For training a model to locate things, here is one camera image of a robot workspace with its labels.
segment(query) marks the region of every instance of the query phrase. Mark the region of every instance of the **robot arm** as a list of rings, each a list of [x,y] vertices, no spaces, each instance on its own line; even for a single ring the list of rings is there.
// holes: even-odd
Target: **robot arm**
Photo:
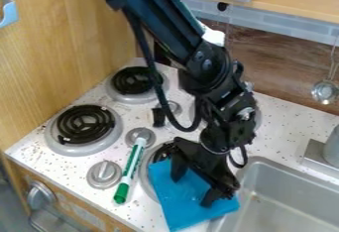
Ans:
[[[242,65],[231,61],[226,49],[210,43],[203,26],[180,0],[106,0],[115,10],[122,10],[129,21],[151,71],[151,80],[165,114],[180,131],[193,131],[201,118],[207,127],[200,143],[174,139],[171,151],[171,177],[179,180],[191,168],[211,186],[201,204],[210,206],[220,197],[232,197],[239,183],[225,162],[230,150],[244,146],[255,137],[256,102],[240,80]],[[182,89],[195,96],[195,118],[190,127],[182,127],[170,112],[161,85],[156,78],[154,59],[146,42],[146,27],[167,55],[179,64]],[[230,157],[230,162],[237,165]]]

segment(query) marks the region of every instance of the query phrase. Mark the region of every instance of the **metal sink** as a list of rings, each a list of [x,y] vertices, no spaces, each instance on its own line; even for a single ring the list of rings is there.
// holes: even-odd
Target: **metal sink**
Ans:
[[[339,186],[264,158],[237,173],[241,208],[210,222],[208,231],[339,231]]]

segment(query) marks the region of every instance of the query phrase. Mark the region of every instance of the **black cable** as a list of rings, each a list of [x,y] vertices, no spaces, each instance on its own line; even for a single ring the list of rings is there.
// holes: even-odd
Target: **black cable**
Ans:
[[[242,146],[239,146],[240,148],[240,151],[241,151],[241,156],[243,157],[243,164],[238,164],[236,161],[234,161],[232,155],[231,155],[231,152],[228,154],[228,157],[230,159],[230,162],[231,164],[235,167],[235,168],[238,168],[238,169],[242,169],[248,162],[249,158],[247,156],[247,151],[246,151],[246,148],[244,145]]]
[[[143,32],[140,20],[132,13],[130,12],[127,8],[123,8],[123,12],[129,21],[132,30],[134,32],[134,35],[139,43],[139,46],[144,54],[145,61],[147,63],[147,66],[150,69],[150,78],[152,80],[154,89],[156,91],[156,94],[158,96],[159,102],[162,105],[162,108],[168,117],[169,121],[173,126],[177,128],[177,130],[181,132],[192,132],[196,130],[196,128],[199,126],[201,122],[201,114],[200,114],[200,104],[201,104],[201,99],[199,97],[195,97],[195,115],[194,115],[194,120],[192,124],[189,127],[183,127],[181,126],[174,115],[172,114],[170,110],[169,103],[166,99],[166,96],[164,94],[164,91],[162,89],[162,86],[158,83],[157,81],[157,68],[155,65],[155,61],[153,59],[153,56],[151,54],[150,48],[147,44],[147,40],[145,38],[145,34]]]

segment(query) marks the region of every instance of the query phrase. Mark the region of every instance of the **white countertop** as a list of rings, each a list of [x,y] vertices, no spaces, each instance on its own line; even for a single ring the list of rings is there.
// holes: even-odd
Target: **white countertop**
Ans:
[[[190,104],[193,100],[192,97],[178,89],[176,70],[163,65],[159,65],[159,67],[170,79],[167,98],[176,101],[181,106]],[[339,124],[339,117],[260,93],[256,93],[255,97],[263,113],[263,122],[253,145],[247,147],[249,156],[266,157],[339,184],[339,180],[304,168],[299,164],[308,140],[315,139],[325,142],[332,129]],[[109,106],[122,117],[123,134],[114,145],[105,151],[77,158],[58,155],[48,148],[44,139],[46,122],[8,149],[7,156],[24,168],[41,175],[70,194],[137,231],[168,231],[161,207],[144,193],[137,176],[127,203],[117,205],[112,201],[117,186],[106,190],[94,189],[88,185],[86,174],[90,167],[104,160],[113,161],[124,168],[131,152],[131,148],[125,144],[125,135],[133,128],[148,127],[152,129],[157,135],[155,145],[169,141],[175,136],[196,141],[199,131],[182,133],[173,126],[161,129],[152,128],[151,108],[155,107],[158,101],[143,105],[126,105],[112,101],[105,91],[104,81],[71,105],[88,103]],[[178,120],[184,125],[190,125],[188,107],[182,109],[183,113],[178,116]],[[237,151],[233,153],[235,158],[240,157]],[[204,222],[184,231],[202,232],[206,230],[207,225],[208,223]]]

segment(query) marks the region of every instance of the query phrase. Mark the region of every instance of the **blue sponge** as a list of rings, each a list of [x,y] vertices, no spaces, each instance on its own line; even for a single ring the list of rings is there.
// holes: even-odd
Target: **blue sponge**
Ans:
[[[170,178],[170,160],[149,165],[149,178],[153,185],[170,231],[217,218],[239,209],[237,197],[219,199],[210,208],[200,206],[209,184],[191,170],[175,183]]]

